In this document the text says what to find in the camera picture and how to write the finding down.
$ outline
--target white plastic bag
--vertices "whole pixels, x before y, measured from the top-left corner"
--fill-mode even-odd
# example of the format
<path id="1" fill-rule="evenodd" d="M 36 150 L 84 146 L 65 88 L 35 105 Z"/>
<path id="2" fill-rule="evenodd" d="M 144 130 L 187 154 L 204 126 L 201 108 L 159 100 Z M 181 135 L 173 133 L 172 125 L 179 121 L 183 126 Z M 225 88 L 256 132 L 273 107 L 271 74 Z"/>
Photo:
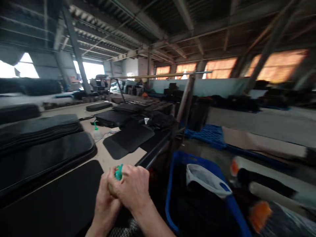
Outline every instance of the white plastic bag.
<path id="1" fill-rule="evenodd" d="M 186 173 L 187 185 L 192 181 L 196 181 L 208 191 L 215 193 L 221 199 L 232 194 L 232 190 L 224 181 L 202 166 L 187 164 Z"/>

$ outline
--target black rubber mat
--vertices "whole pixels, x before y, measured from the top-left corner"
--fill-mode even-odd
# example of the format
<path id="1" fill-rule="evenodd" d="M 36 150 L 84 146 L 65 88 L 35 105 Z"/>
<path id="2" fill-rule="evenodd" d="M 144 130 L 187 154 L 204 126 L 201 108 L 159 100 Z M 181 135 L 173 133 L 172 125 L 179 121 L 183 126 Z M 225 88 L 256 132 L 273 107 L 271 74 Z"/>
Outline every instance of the black rubber mat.
<path id="1" fill-rule="evenodd" d="M 111 103 L 103 102 L 103 103 L 87 106 L 86 110 L 89 112 L 95 112 L 95 111 L 99 111 L 102 109 L 106 109 L 106 108 L 111 107 L 111 106 L 112 106 Z"/>
<path id="2" fill-rule="evenodd" d="M 119 104 L 118 106 L 114 106 L 113 110 L 122 111 L 129 114 L 136 114 L 141 112 L 144 109 L 143 106 L 133 105 L 133 104 Z"/>
<path id="3" fill-rule="evenodd" d="M 35 104 L 7 106 L 0 109 L 0 124 L 32 119 L 39 116 L 39 107 Z"/>
<path id="4" fill-rule="evenodd" d="M 141 144 L 154 135 L 155 133 L 149 128 L 137 124 L 107 137 L 104 139 L 103 145 L 113 159 L 119 160 L 128 153 L 134 152 Z"/>
<path id="5" fill-rule="evenodd" d="M 0 129 L 0 155 L 82 131 L 73 114 L 21 121 Z"/>
<path id="6" fill-rule="evenodd" d="M 108 110 L 94 115 L 94 117 L 104 126 L 109 128 L 120 127 L 131 120 L 131 115 L 119 111 Z"/>
<path id="7" fill-rule="evenodd" d="M 76 236 L 93 218 L 102 174 L 90 161 L 3 208 L 1 236 Z"/>
<path id="8" fill-rule="evenodd" d="M 35 145 L 0 159 L 0 206 L 18 199 L 97 153 L 87 132 Z"/>

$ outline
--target blue basket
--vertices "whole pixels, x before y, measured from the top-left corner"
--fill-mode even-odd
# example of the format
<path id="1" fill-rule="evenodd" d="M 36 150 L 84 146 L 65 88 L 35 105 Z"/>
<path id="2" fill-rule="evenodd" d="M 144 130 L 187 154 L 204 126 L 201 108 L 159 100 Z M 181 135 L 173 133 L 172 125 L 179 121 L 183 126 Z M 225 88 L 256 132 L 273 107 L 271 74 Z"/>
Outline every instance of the blue basket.
<path id="1" fill-rule="evenodd" d="M 195 132 L 189 129 L 185 130 L 185 135 L 189 138 L 195 138 L 202 142 L 210 144 L 211 147 L 222 150 L 226 147 L 224 142 L 222 127 L 206 124 L 200 132 Z"/>
<path id="2" fill-rule="evenodd" d="M 173 169 L 175 164 L 182 163 L 182 164 L 197 164 L 200 166 L 203 166 L 204 168 L 208 169 L 211 171 L 213 174 L 215 174 L 217 177 L 219 177 L 221 180 L 223 180 L 225 183 L 224 175 L 221 171 L 221 169 L 213 162 L 202 159 L 197 156 L 189 155 L 185 152 L 182 151 L 176 151 L 173 154 L 173 158 L 171 161 L 170 165 L 170 174 L 169 174 L 169 182 L 168 182 L 168 193 L 167 193 L 167 200 L 166 200 L 166 216 L 167 216 L 167 221 L 170 226 L 170 228 L 176 233 L 179 234 L 179 228 L 173 223 L 170 217 L 169 213 L 169 202 L 170 202 L 170 196 L 171 196 L 171 186 L 172 186 L 172 175 L 173 175 Z M 244 220 L 244 217 L 238 207 L 238 204 L 236 203 L 236 200 L 233 195 L 229 195 L 226 197 L 225 202 L 235 217 L 237 223 L 239 224 L 240 227 L 240 236 L 242 237 L 251 237 L 251 232 L 247 226 L 246 221 Z"/>

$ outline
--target orange object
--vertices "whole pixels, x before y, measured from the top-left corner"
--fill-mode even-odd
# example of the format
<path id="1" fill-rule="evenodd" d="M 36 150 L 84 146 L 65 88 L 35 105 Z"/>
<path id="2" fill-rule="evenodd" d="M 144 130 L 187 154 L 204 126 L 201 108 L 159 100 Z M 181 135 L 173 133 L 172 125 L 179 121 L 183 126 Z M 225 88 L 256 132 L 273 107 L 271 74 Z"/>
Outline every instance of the orange object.
<path id="1" fill-rule="evenodd" d="M 271 214 L 272 210 L 270 209 L 269 203 L 266 201 L 258 202 L 250 210 L 249 221 L 258 234 L 265 227 Z"/>

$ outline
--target white wall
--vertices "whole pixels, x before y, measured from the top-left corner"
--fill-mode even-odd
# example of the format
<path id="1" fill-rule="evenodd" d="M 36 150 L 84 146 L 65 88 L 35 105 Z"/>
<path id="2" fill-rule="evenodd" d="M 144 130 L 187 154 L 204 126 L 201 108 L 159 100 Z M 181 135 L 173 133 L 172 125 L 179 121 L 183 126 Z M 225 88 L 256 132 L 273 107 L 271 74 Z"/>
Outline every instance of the white wall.
<path id="1" fill-rule="evenodd" d="M 248 78 L 225 78 L 225 79 L 196 79 L 194 95 L 211 96 L 220 95 L 224 98 L 229 95 L 240 95 L 247 85 Z M 164 93 L 169 88 L 169 83 L 176 83 L 179 90 L 184 91 L 188 80 L 150 80 L 149 88 L 156 93 Z"/>

